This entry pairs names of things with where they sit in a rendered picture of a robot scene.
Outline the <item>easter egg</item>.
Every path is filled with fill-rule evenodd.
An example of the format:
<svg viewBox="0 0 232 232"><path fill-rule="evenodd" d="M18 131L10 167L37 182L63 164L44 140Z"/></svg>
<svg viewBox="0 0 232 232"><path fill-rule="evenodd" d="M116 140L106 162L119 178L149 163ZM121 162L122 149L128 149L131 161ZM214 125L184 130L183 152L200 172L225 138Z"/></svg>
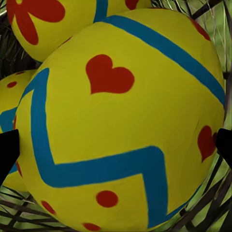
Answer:
<svg viewBox="0 0 232 232"><path fill-rule="evenodd" d="M85 27L122 12L154 7L152 0L6 0L14 35L39 66Z"/></svg>
<svg viewBox="0 0 232 232"><path fill-rule="evenodd" d="M0 134L13 131L15 113L31 77L37 70L25 70L7 76L0 81ZM16 163L6 176L2 187L29 192L24 185Z"/></svg>
<svg viewBox="0 0 232 232"><path fill-rule="evenodd" d="M225 114L218 52L165 8L122 12L62 43L18 104L16 167L34 200L80 232L151 232L195 196Z"/></svg>

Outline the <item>wicker basket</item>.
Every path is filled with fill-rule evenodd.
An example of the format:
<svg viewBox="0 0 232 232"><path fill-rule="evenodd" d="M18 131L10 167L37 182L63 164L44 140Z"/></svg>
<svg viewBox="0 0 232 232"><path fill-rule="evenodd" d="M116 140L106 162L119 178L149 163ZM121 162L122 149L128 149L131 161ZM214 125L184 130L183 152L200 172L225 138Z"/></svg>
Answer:
<svg viewBox="0 0 232 232"><path fill-rule="evenodd" d="M4 0L0 0L0 7L1 7L3 1ZM187 2L187 0L183 0L188 14L178 5L176 0L172 0L172 1L175 3L178 12L186 14L187 16L191 17L199 24L200 24L200 16L204 14L205 31L207 31L206 30L206 12L208 10L211 10L211 13L213 16L213 21L214 21L214 45L215 45L215 24L216 24L214 6L219 4L221 1L223 1L224 11L226 13L226 18L227 18L231 42L232 42L232 20L231 20L231 17L230 17L225 0L207 0L207 3L205 5L203 5L199 10L197 10L193 6L191 6ZM199 1L201 2L201 0L199 0ZM157 8L165 8L163 3L162 3L162 0L152 0L152 3ZM189 6L192 7L196 11L194 14L191 14ZM4 6L2 6L0 9L2 9L4 7L6 7L6 4ZM225 14L224 14L224 26L225 26ZM216 27L217 27L217 25L216 25ZM12 27L9 23L7 10L5 10L2 13L0 13L0 53L1 53L1 50L3 47L4 40L7 37L7 35L8 35L8 39L7 39L7 44L6 44L4 56L3 57L0 56L0 59L2 59L2 64L1 64L1 69L0 69L0 81L3 79L2 75L1 75L2 67L3 67L3 71L4 71L4 78L6 78L5 70L4 70L4 60L11 62L10 67L9 67L11 74L16 73L16 64L18 64L20 72L25 71L25 70L38 70L38 68L39 68L38 63L28 53L26 53L24 57L22 55L23 59L21 58L20 63L17 63L15 61L15 59L17 58L17 56L20 54L20 52L23 49L23 47L20 45L20 42L18 41L17 38L14 40L14 42L12 43L12 45L10 46L8 51L6 52L12 31L13 30L12 30ZM220 35L220 33L219 33L219 35ZM221 35L220 35L220 38L221 38ZM222 41L223 47L225 49L225 65L226 65L226 71L223 72L223 78L226 79L225 114L224 114L224 123L223 123L223 128L225 129L226 116L228 114L230 105L232 103L232 61L230 62L230 59L228 57L227 50L226 50L226 26L225 26L225 46L224 46L222 38L221 38L221 41ZM14 49L13 59L12 60L7 59L6 57L8 57L8 55L10 54L10 52L12 51L14 46L15 46L15 49ZM227 71L227 58L228 58L228 61L230 63L230 71ZM219 152L219 150L217 150L216 154L219 154L220 156L218 158L218 161L216 163L214 170L211 173L211 177L207 183L207 186L204 190L202 197L190 209L185 211L185 209L188 206L188 204L187 204L179 212L181 217L169 229L167 229L163 232L178 232L184 225L186 226L188 232L206 232L228 210L229 211L226 215L226 218L225 218L219 232L232 232L232 196L223 205L221 205L228 189L230 188L230 186L232 184L232 169L229 167L225 176L209 189L212 181L214 180L214 178L217 174L217 171L218 171L221 163L224 161L224 158L221 155L221 153ZM207 178L208 177L206 177L206 179ZM4 193L4 192L0 192L0 193L14 197L16 199L19 199L19 200L22 200L25 202L21 206L21 205L10 202L4 196L0 195L0 204L17 210L17 213L15 215L12 215L8 211L6 211L2 206L0 206L4 211L6 211L6 212L0 211L0 216L12 219L8 225L0 223L0 229L3 230L3 232L46 232L46 231L55 231L55 230L60 230L60 231L64 231L64 232L80 232L80 231L74 230L68 226L53 227L53 226L49 226L46 224L42 224L41 222L59 222L59 221L56 220L55 218L53 218L47 212L40 212L37 210L27 208L29 203L38 204L34 200L34 197L31 194L26 199L21 194L19 194L17 192L17 190L13 190L13 189L9 189L9 190L14 192L15 194L19 195L20 197L10 195L10 194ZM208 213L207 213L205 219L199 225L194 227L191 220L193 220L195 215L197 213L199 213L210 202L211 202L211 205L209 207L209 210L208 210ZM30 220L30 219L20 217L21 214L23 214L23 215L40 215L40 216L44 216L44 217L48 217L48 218L31 219ZM46 228L34 228L34 229L22 229L22 230L20 230L20 229L13 227L16 221L28 222L28 223L44 226Z"/></svg>

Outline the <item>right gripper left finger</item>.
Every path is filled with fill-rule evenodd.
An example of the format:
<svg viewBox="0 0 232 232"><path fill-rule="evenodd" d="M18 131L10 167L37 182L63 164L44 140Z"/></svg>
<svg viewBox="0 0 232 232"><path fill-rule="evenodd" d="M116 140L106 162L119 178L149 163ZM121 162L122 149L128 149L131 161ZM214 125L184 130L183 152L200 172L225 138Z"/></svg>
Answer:
<svg viewBox="0 0 232 232"><path fill-rule="evenodd" d="M18 129L0 134L0 187L19 155Z"/></svg>

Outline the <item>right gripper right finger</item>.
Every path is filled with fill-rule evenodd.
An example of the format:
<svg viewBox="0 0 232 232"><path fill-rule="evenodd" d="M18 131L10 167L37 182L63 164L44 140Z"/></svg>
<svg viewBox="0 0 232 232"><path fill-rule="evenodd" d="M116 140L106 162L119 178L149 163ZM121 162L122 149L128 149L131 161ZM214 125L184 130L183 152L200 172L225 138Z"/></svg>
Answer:
<svg viewBox="0 0 232 232"><path fill-rule="evenodd" d="M232 130L219 129L215 145L232 169Z"/></svg>

